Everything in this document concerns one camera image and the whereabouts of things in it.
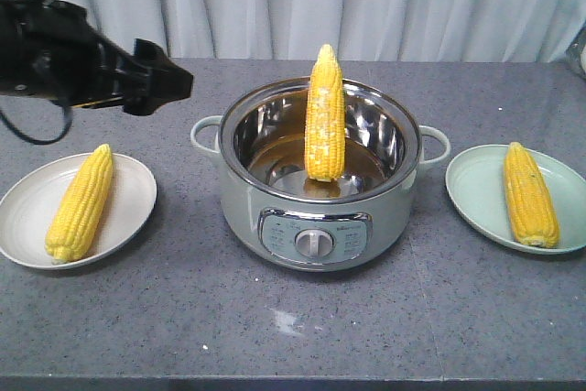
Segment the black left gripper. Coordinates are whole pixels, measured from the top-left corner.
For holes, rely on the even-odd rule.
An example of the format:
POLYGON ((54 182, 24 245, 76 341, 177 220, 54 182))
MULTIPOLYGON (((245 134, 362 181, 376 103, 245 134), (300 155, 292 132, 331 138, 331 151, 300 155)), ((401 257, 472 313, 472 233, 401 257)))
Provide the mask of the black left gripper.
POLYGON ((72 107, 121 106, 152 115, 191 96, 193 75, 154 42, 136 38, 132 54, 63 1, 13 3, 13 92, 72 107))

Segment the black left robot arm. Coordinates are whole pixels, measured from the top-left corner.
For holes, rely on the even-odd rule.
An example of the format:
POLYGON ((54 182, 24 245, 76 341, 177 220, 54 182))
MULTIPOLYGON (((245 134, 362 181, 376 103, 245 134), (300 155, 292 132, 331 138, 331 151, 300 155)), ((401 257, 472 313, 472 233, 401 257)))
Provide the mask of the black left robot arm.
POLYGON ((1 92, 61 107, 121 106, 149 115, 174 101, 181 70, 152 42, 128 53, 91 26, 86 10, 63 0, 1 0, 1 92))

